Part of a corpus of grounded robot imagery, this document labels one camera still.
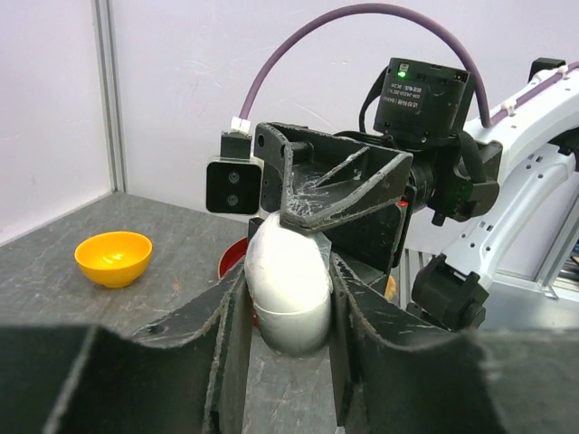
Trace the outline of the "white oval case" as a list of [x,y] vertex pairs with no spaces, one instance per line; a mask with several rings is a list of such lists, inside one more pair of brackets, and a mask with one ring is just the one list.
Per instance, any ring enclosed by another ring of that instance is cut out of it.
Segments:
[[249,241],[244,274],[264,342],[290,357],[319,351],[327,342],[333,284],[331,241],[281,225],[271,213]]

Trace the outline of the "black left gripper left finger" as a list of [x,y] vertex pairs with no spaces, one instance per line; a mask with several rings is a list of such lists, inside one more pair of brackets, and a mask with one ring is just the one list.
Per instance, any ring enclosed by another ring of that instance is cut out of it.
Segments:
[[4,433],[239,433],[252,339],[242,264],[127,338],[100,325],[1,330]]

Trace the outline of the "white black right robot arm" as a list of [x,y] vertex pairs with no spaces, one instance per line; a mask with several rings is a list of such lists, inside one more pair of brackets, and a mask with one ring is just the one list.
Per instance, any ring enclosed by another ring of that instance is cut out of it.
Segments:
[[330,135],[260,123],[262,205],[280,225],[322,234],[337,251],[389,272],[415,212],[466,230],[422,269],[410,309],[451,331],[479,326],[489,286],[535,204],[578,168],[578,66],[532,65],[528,84],[488,127],[467,121],[468,71],[394,59],[384,73],[375,134]]

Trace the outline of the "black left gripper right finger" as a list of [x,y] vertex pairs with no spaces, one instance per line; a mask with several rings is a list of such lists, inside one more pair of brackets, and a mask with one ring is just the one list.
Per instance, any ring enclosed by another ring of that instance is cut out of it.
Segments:
[[338,255],[329,355],[347,433],[575,433],[572,329],[441,330],[389,303]]

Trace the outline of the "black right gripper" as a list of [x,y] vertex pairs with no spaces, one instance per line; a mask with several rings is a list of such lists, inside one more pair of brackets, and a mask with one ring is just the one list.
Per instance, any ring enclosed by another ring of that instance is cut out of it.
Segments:
[[260,206],[286,227],[324,231],[343,258],[389,275],[402,255],[407,203],[433,209],[441,225],[481,216],[497,200],[499,144],[480,144],[469,158],[462,149],[456,136],[416,150],[392,137],[261,122]]

